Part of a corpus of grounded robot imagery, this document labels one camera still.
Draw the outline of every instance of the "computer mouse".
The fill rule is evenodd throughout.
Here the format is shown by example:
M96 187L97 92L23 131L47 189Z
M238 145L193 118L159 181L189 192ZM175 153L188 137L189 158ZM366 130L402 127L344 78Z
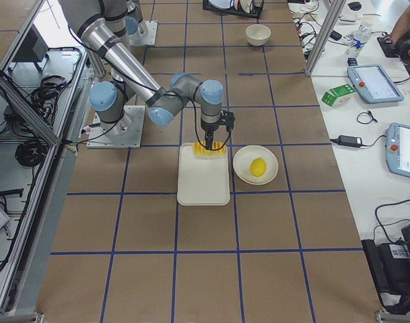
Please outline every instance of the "computer mouse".
M362 4L359 1L354 1L354 2L350 2L348 4L348 7L353 11L357 11L362 8Z

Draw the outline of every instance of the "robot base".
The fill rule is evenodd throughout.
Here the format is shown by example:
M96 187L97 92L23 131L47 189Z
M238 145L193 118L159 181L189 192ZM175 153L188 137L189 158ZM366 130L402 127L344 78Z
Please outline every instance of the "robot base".
M103 135L96 140L88 141L89 149L111 149L111 148L140 148L142 139L143 121L145 119L145 106L124 106L124 111L132 120L131 126L124 133L117 136ZM96 114L93 123L100 122ZM89 138L95 138L102 134L102 128L91 128Z
M156 44L158 22L144 22L148 29L147 35L144 37L129 37L130 46L141 47L153 46Z

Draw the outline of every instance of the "black tray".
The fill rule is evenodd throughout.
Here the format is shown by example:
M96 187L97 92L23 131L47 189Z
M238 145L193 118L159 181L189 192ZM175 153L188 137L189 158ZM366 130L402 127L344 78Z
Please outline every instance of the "black tray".
M261 11L263 10L263 4L264 3L265 3L265 1L262 0L261 4L260 4L260 7L255 7L254 6L254 10L251 13L246 13L244 11L235 10L234 7L231 7L229 9L218 9L218 8L214 7L212 4L210 4L209 0L203 0L203 10L220 12L220 13L225 13L225 14L228 14L228 15L239 15L241 17L259 19Z

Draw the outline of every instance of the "white plate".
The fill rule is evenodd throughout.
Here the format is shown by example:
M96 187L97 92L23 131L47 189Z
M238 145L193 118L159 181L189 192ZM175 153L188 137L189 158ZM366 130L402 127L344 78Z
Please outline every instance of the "white plate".
M193 144L179 151L178 202L181 205L226 205L230 201L227 150L222 155L193 153Z
M254 159L263 158L266 171L256 177L250 173L250 166ZM267 184L278 174L278 160L272 151L263 146L245 146L238 150L233 159L233 168L241 180L253 185Z
M242 7L242 10L244 10L244 12L246 12L246 13L251 12L252 0L239 0L239 2L240 2L240 6Z
M209 0L209 3L218 9L229 9L232 6L232 0Z

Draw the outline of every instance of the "tablet screen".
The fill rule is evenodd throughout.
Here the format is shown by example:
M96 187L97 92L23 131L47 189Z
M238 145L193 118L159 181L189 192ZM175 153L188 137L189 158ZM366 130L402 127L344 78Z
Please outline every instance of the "tablet screen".
M410 129L399 127L399 169L410 173Z
M385 77L377 66L358 67L355 69L360 76L369 93L374 99L389 99L396 98L392 86L389 84L387 77Z

